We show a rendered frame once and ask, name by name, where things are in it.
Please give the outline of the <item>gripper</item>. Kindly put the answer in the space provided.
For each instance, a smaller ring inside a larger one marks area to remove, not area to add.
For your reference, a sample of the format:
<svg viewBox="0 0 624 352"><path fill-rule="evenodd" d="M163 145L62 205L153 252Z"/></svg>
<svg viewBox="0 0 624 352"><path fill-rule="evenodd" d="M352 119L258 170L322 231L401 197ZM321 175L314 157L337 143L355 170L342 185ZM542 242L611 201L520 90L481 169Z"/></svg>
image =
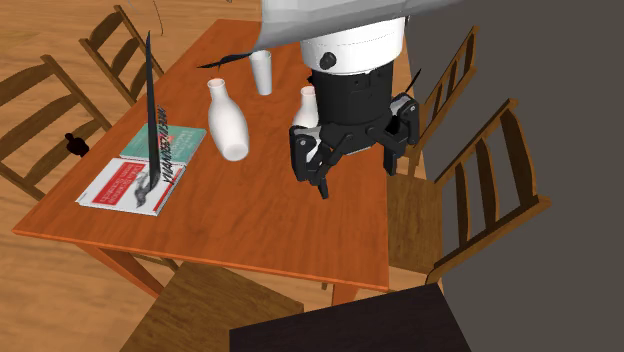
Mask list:
<svg viewBox="0 0 624 352"><path fill-rule="evenodd" d="M384 147L383 167L394 176L407 145L418 143L419 103L406 92L392 99L391 61L368 74L331 75L312 71L319 124L289 129L291 166L299 182L329 197L326 175L342 156L372 146Z"/></svg>

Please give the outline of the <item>small white bottle vase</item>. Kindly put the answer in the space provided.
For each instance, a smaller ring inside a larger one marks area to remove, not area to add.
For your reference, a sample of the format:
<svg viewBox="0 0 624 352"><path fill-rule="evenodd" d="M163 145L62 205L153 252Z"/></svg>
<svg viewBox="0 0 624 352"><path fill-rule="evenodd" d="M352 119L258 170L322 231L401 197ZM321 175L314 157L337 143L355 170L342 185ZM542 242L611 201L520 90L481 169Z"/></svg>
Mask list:
<svg viewBox="0 0 624 352"><path fill-rule="evenodd" d="M300 94L301 105L293 118L292 125L314 128L319 121L315 88L312 85L305 86L300 90Z"/></svg>

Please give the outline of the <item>brown wooden chair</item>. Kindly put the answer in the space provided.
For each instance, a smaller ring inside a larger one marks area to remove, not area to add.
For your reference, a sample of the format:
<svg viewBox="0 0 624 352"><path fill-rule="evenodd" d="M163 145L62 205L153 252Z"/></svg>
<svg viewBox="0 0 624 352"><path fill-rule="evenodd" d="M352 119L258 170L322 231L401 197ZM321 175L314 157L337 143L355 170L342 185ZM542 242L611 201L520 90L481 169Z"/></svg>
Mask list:
<svg viewBox="0 0 624 352"><path fill-rule="evenodd" d="M110 38L110 36L124 25L129 33L129 39L120 47L112 60L107 61L100 53L100 48ZM146 42L139 35L137 29L121 5L114 5L113 11L109 13L90 33L88 38L81 38L80 45L90 56L102 73L111 84L117 89L124 100L130 105L134 105L143 87L147 83L147 61L143 58L141 67L134 74L130 85L126 85L120 75L130 62L131 58L141 51L146 54Z"/></svg>
<svg viewBox="0 0 624 352"><path fill-rule="evenodd" d="M0 82L0 107L51 75L54 75L68 90L67 95L59 97L42 107L0 137L0 176L37 201L40 201L45 196L45 193L37 188L36 185L73 153L72 150L67 149L69 141L64 138L51 148L31 167L25 176L20 176L3 163L9 155L77 104L83 106L91 115L91 119L72 132L72 136L76 139L86 140L98 129L108 131L112 127L112 124L51 55L44 54L41 56L41 60L43 61L42 64L23 69Z"/></svg>
<svg viewBox="0 0 624 352"><path fill-rule="evenodd" d="M426 276L428 284L479 253L505 234L551 206L537 192L534 165L514 109L518 101L507 99L472 140L433 181L403 174L387 181L389 265ZM501 128L513 172L519 205L505 215L500 202L491 153L486 139ZM464 163L477 159L485 228L470 233L470 203ZM455 180L459 245L443 253L442 190Z"/></svg>
<svg viewBox="0 0 624 352"><path fill-rule="evenodd" d="M405 154L408 159L408 176L416 175L425 144L477 71L475 47L478 31L477 25L471 28L428 98L419 105L419 141L415 146L409 147Z"/></svg>
<svg viewBox="0 0 624 352"><path fill-rule="evenodd" d="M222 267L185 262L119 352L229 352L229 331L304 304Z"/></svg>

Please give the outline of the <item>white cup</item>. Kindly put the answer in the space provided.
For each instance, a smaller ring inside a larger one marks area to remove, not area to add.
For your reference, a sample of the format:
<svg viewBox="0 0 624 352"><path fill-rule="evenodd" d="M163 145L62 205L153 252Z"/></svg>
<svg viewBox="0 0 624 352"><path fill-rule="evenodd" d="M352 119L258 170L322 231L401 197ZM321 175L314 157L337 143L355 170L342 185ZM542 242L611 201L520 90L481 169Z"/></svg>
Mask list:
<svg viewBox="0 0 624 352"><path fill-rule="evenodd" d="M249 56L257 92L262 96L272 93L272 60L268 50L253 52Z"/></svg>

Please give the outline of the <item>orange wooden table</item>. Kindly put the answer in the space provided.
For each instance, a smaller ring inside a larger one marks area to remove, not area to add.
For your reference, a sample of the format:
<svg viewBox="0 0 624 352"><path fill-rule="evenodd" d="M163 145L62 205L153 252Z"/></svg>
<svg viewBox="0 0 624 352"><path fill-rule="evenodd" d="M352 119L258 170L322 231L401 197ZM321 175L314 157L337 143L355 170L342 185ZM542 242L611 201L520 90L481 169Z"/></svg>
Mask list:
<svg viewBox="0 0 624 352"><path fill-rule="evenodd" d="M327 176L329 196L298 182L288 129L308 77L297 44L273 52L268 96L255 90L247 62L221 67L229 95L247 119L250 151L224 160L205 139L157 216L81 206L78 197L143 125L137 102L15 225L19 235L65 241L150 295L161 284L137 254L328 282L332 300L389 286L388 217L383 150L344 157Z"/></svg>

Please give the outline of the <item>large white bottle vase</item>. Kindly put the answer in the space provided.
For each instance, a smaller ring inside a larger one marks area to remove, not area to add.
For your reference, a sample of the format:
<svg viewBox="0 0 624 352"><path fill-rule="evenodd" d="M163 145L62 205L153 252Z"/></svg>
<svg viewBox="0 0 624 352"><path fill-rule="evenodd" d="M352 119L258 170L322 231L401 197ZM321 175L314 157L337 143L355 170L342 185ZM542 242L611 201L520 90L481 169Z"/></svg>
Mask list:
<svg viewBox="0 0 624 352"><path fill-rule="evenodd" d="M211 79L207 87L211 96L208 111L211 137L224 159L241 161L249 153L249 132L244 114L229 96L224 79Z"/></svg>

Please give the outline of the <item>teal book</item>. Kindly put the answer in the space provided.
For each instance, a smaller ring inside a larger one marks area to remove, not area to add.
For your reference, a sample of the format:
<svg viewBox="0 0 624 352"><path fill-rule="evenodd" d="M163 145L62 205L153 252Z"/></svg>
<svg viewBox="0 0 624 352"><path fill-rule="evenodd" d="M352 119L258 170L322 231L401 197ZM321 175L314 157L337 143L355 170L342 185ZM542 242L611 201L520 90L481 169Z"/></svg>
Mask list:
<svg viewBox="0 0 624 352"><path fill-rule="evenodd" d="M205 129L169 125L165 145L161 146L161 140L158 140L160 161L169 161L175 165L187 165L206 133ZM148 124L141 127L121 151L120 157L140 161L149 160Z"/></svg>

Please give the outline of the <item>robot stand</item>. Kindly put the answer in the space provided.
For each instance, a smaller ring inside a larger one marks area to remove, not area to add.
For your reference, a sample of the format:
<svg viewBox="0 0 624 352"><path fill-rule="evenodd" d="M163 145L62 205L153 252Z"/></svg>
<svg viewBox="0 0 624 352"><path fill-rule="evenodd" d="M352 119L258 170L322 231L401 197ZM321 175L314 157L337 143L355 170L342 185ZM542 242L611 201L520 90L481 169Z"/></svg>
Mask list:
<svg viewBox="0 0 624 352"><path fill-rule="evenodd" d="M436 284L235 328L230 352L472 352Z"/></svg>

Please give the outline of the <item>white and red book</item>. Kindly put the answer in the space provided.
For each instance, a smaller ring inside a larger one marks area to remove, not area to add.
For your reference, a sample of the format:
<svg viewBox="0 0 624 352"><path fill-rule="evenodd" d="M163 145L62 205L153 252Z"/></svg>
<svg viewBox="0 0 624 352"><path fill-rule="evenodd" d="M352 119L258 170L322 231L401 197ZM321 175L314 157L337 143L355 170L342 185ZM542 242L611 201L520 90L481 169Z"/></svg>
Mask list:
<svg viewBox="0 0 624 352"><path fill-rule="evenodd" d="M76 199L81 206L158 216L185 172L173 166L173 176L161 174L151 187L149 163L113 158Z"/></svg>

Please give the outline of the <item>small black figure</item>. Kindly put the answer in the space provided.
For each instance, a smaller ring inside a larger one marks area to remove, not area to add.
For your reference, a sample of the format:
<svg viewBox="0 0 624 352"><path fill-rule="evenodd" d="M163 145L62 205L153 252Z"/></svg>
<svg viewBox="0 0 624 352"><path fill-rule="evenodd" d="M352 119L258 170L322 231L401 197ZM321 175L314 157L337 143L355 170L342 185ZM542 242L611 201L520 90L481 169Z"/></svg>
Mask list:
<svg viewBox="0 0 624 352"><path fill-rule="evenodd" d="M72 133L66 133L65 139L67 140L66 149L71 154L84 157L90 150L89 146L82 138L75 137Z"/></svg>

